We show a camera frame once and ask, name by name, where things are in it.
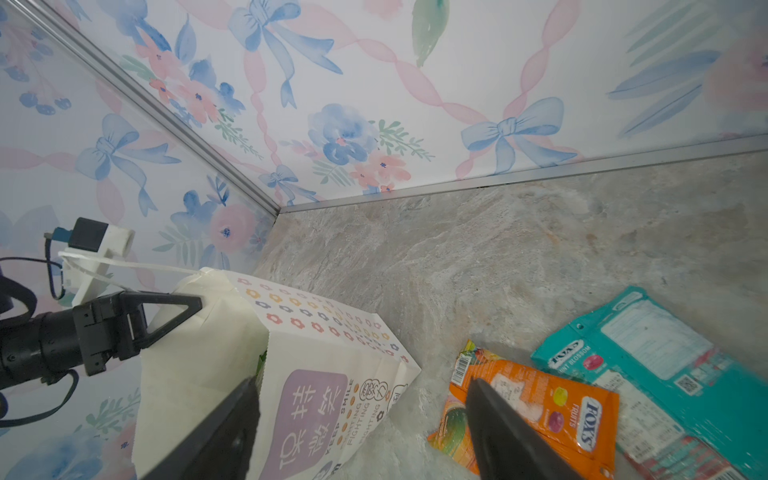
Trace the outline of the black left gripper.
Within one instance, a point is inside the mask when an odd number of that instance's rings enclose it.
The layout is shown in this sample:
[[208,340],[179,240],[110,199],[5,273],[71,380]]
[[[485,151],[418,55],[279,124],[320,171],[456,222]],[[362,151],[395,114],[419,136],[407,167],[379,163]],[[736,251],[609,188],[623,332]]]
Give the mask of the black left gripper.
[[127,360],[191,319],[203,308],[196,295],[122,292],[72,309],[88,376],[107,370],[113,358]]

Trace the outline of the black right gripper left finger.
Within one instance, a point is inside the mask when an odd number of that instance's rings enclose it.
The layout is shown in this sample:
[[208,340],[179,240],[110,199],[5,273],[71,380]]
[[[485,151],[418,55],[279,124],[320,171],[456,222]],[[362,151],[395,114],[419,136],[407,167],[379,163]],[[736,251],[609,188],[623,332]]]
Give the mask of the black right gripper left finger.
[[257,382],[248,377],[143,477],[244,480],[260,416]]

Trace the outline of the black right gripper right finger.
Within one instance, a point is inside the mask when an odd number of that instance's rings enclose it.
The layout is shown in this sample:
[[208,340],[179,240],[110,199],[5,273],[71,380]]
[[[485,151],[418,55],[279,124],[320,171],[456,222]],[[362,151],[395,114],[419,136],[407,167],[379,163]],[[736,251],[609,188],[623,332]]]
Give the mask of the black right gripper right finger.
[[481,479],[567,480],[579,477],[486,381],[474,379],[470,382],[466,415]]

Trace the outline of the orange Fox's candy packet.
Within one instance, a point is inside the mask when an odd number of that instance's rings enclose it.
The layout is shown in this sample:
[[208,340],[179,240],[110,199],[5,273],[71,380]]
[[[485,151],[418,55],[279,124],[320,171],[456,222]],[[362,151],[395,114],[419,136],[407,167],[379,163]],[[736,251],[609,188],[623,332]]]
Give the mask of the orange Fox's candy packet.
[[584,479],[612,479],[620,397],[600,387],[506,360],[468,341],[458,354],[439,427],[427,437],[436,450],[474,474],[466,399],[482,379]]

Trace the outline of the white printed paper bag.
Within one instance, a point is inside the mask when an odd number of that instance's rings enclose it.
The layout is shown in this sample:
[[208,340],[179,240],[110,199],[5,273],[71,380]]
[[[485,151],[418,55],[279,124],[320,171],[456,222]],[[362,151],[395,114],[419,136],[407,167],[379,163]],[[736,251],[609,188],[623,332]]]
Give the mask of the white printed paper bag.
[[177,292],[201,297],[203,308],[141,351],[138,475],[255,377],[261,416],[248,477],[329,479],[420,373],[377,314],[226,270],[181,277]]

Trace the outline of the teal snack packet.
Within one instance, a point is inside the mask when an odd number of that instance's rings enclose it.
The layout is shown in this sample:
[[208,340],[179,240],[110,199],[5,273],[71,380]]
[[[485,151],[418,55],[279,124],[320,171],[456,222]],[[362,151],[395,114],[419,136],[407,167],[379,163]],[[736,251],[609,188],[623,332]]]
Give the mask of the teal snack packet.
[[619,395],[617,446],[644,478],[766,478],[766,382],[645,290],[571,321],[531,359]]

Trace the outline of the green Fox's spring tea packet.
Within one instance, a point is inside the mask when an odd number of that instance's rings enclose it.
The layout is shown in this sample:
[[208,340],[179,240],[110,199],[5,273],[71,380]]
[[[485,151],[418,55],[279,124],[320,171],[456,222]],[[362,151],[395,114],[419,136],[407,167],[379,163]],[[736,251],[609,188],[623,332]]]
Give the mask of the green Fox's spring tea packet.
[[257,370],[256,370],[257,377],[263,374],[263,371],[265,369],[266,359],[267,359],[267,352],[264,351],[258,358]]

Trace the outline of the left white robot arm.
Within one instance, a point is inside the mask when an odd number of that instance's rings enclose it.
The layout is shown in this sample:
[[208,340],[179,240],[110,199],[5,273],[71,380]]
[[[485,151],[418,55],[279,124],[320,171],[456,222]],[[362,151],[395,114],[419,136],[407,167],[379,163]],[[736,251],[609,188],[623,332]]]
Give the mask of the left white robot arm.
[[123,291],[37,315],[35,294],[7,277],[1,295],[26,307],[1,322],[1,388],[32,380],[53,385],[69,376],[63,403],[78,386],[76,367],[88,376],[103,373],[110,360],[138,356],[203,308],[194,295]]

